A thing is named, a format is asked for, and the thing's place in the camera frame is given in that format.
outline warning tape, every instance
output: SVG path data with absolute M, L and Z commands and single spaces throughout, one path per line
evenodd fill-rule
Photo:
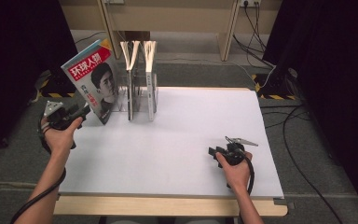
M 259 83 L 259 78 L 257 78 L 257 75 L 252 75 L 252 79 L 255 82 L 255 92 L 257 94 L 257 97 L 262 99 L 271 99 L 271 100 L 295 100 L 296 97 L 291 94 L 276 94 L 276 92 L 271 92 L 271 90 L 268 90 L 266 87 L 261 88 L 261 85 Z
M 62 97 L 74 97 L 75 96 L 75 91 L 65 92 L 65 91 L 62 91 L 62 90 L 57 90 L 59 88 L 57 88 L 57 87 L 50 88 L 48 86 L 48 84 L 49 84 L 49 79 L 47 78 L 42 83 L 42 85 L 41 85 L 41 87 L 39 89 L 39 93 L 38 93 L 39 97 L 62 98 Z

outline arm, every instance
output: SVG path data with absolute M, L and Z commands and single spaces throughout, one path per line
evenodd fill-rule
M 51 156 L 29 200 L 32 200 L 60 179 L 74 142 L 74 132 L 81 122 L 82 118 L 74 120 L 64 131 L 45 129 L 45 137 L 51 149 Z M 52 223 L 57 194 L 58 188 L 29 207 L 15 223 Z
M 252 154 L 246 152 L 246 157 L 251 159 Z M 226 180 L 237 198 L 244 224 L 264 223 L 260 215 L 258 215 L 255 205 L 247 191 L 250 177 L 248 163 L 242 161 L 238 165 L 231 166 L 227 163 L 225 157 L 218 152 L 216 153 L 216 158 L 219 160 L 220 164 L 222 164 Z

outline gray carpet floor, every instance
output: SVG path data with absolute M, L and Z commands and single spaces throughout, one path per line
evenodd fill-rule
M 252 66 L 244 68 L 249 74 L 268 71 Z M 158 83 L 159 86 L 255 89 L 253 81 L 235 64 L 159 63 Z M 36 121 L 47 100 L 57 99 L 43 97 L 30 104 L 7 137 L 8 147 L 0 147 L 0 224 L 8 223 L 27 201 L 48 161 L 48 153 L 41 147 L 36 133 Z M 60 98 L 59 101 L 69 105 L 84 102 L 78 93 L 73 98 Z M 329 157 L 321 133 L 311 120 L 307 108 L 300 107 L 295 112 L 296 117 L 287 121 L 283 134 L 282 122 L 294 109 L 293 106 L 302 104 L 301 100 L 259 99 L 259 103 L 289 206 L 286 216 L 263 217 L 265 223 L 338 223 L 305 177 L 322 193 L 344 223 L 358 223 L 356 191 L 342 167 Z M 295 163 L 305 177 L 297 170 Z M 54 223 L 96 224 L 99 219 L 90 216 L 56 216 Z

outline table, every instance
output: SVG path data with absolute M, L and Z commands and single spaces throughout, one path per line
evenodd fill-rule
M 234 195 L 208 147 L 242 137 L 254 154 L 252 199 L 261 216 L 284 216 L 283 193 L 254 91 L 159 88 L 158 112 L 92 113 L 76 131 L 55 214 L 235 217 Z

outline magazine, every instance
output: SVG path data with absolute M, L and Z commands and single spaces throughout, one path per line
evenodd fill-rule
M 119 70 L 107 39 L 97 40 L 61 66 L 102 124 L 121 111 Z

